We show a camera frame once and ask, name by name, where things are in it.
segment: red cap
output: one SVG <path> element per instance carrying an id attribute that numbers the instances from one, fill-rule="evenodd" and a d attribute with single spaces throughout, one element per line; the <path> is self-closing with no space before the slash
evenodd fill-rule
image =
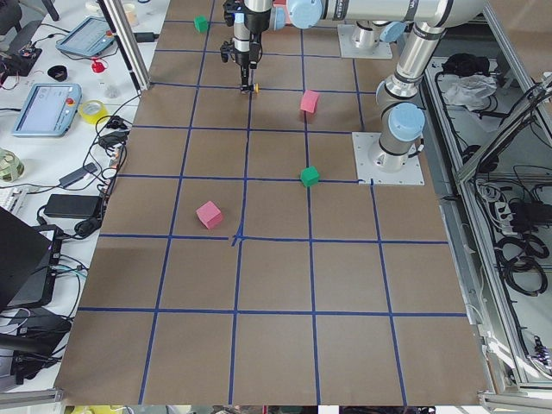
<path id="1" fill-rule="evenodd" d="M 92 58 L 92 71 L 94 73 L 102 73 L 105 70 L 105 65 L 98 58 Z"/>

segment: white mounting plate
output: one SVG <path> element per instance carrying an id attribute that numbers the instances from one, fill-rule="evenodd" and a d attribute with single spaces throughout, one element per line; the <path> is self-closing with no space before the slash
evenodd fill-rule
<path id="1" fill-rule="evenodd" d="M 424 185 L 422 168 L 417 157 L 409 158 L 399 172 L 383 172 L 368 159 L 368 149 L 380 138 L 380 133 L 354 132 L 353 148 L 356 176 L 360 184 L 370 185 Z"/>
<path id="2" fill-rule="evenodd" d="M 374 50 L 363 50 L 355 47 L 351 37 L 353 36 L 354 24 L 338 24 L 337 33 L 339 37 L 339 47 L 342 51 L 342 58 L 356 59 L 393 59 L 393 52 L 389 43 L 381 41 Z"/>

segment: pink cube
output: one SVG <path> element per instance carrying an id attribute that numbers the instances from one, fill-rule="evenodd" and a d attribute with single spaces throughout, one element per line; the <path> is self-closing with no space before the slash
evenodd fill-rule
<path id="1" fill-rule="evenodd" d="M 305 91 L 301 98 L 301 110 L 314 114 L 317 111 L 318 99 L 320 93 L 314 91 Z"/>
<path id="2" fill-rule="evenodd" d="M 196 210 L 199 220 L 204 226 L 211 230 L 223 221 L 223 213 L 216 207 L 215 203 L 208 201 Z"/>

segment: yellow tape roll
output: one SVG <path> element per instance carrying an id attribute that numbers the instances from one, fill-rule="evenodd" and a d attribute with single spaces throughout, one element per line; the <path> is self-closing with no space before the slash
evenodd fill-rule
<path id="1" fill-rule="evenodd" d="M 108 120 L 107 108 L 102 101 L 86 101 L 78 106 L 78 113 L 83 119 L 95 125 L 98 121 L 106 122 Z"/>

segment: computer monitor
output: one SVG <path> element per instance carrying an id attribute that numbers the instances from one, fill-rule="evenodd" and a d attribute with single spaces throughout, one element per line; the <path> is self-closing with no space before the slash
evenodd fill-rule
<path id="1" fill-rule="evenodd" d="M 51 247 L 51 242 L 0 208 L 0 311 L 3 311 Z"/>

